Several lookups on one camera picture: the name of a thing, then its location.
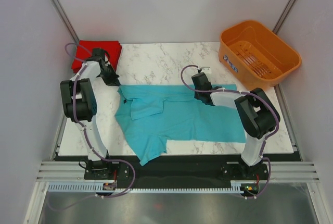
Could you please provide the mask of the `turquoise t shirt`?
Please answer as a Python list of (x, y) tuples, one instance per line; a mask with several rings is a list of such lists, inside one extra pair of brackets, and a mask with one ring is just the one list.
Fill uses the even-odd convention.
[(183, 85), (122, 85), (115, 114), (142, 166), (167, 151), (167, 141), (243, 143), (236, 109), (210, 106)]

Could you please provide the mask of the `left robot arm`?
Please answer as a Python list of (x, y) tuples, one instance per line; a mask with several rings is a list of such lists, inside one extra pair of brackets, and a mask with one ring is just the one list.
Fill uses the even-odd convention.
[(107, 60), (108, 57), (106, 50), (94, 48), (79, 71), (71, 79), (60, 83), (63, 112), (80, 131), (87, 148), (88, 160), (101, 161), (96, 167), (96, 173), (103, 179), (112, 177), (114, 166), (106, 161), (108, 150), (97, 127), (98, 105), (92, 82), (101, 78), (107, 86), (120, 86), (119, 76)]

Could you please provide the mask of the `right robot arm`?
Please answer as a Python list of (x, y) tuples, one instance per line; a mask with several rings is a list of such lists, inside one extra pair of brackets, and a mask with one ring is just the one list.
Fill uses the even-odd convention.
[(263, 158), (266, 139), (276, 133), (280, 116), (263, 89), (240, 92), (222, 86), (213, 87), (205, 73), (191, 77), (195, 99), (211, 106), (236, 109), (247, 134), (241, 154), (244, 163), (238, 166), (239, 175), (250, 179), (257, 173), (256, 164)]

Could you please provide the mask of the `orange plastic tub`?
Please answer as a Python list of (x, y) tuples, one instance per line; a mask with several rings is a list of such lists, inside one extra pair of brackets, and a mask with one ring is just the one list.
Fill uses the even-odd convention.
[(220, 34), (219, 61), (248, 91), (278, 85), (302, 62), (292, 47), (255, 20)]

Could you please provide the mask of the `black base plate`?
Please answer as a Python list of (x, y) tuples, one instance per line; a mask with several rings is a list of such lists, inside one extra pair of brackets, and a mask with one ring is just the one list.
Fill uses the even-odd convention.
[(136, 156), (110, 159), (86, 161), (84, 179), (114, 179), (121, 188), (224, 188), (232, 181), (263, 182), (269, 172), (264, 162), (249, 167), (240, 155), (163, 155), (145, 165)]

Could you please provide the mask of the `left aluminium frame post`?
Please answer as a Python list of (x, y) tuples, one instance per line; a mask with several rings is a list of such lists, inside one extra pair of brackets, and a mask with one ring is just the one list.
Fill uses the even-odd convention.
[(63, 6), (61, 5), (60, 0), (50, 0), (53, 7), (55, 8), (56, 12), (58, 13), (60, 19), (62, 20), (63, 24), (65, 25), (66, 29), (68, 30), (69, 34), (71, 35), (72, 39), (74, 42), (78, 43), (79, 42), (79, 37), (70, 22)]

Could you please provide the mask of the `aluminium frame post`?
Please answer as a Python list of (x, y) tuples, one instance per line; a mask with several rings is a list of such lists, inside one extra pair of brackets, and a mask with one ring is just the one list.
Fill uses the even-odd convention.
[(70, 22), (63, 6), (61, 5), (60, 0), (50, 0), (53, 7), (55, 8), (56, 12), (58, 13), (60, 19), (62, 20), (63, 24), (65, 25), (66, 29), (68, 30), (69, 34), (71, 35), (72, 39), (74, 42), (78, 43), (79, 42), (79, 37)]
[(289, 14), (291, 13), (294, 5), (296, 4), (297, 0), (288, 0), (286, 6), (282, 10), (282, 13), (280, 14), (274, 28), (273, 28), (273, 33), (278, 34), (281, 28), (283, 27), (286, 19), (288, 18)]

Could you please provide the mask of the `right aluminium frame post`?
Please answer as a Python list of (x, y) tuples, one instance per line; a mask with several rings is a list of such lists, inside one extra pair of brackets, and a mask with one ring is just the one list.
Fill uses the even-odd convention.
[(274, 28), (273, 28), (273, 33), (278, 34), (281, 28), (283, 27), (286, 19), (288, 18), (289, 14), (291, 13), (294, 5), (296, 4), (297, 0), (288, 0), (286, 6), (282, 10), (282, 13), (280, 14)]

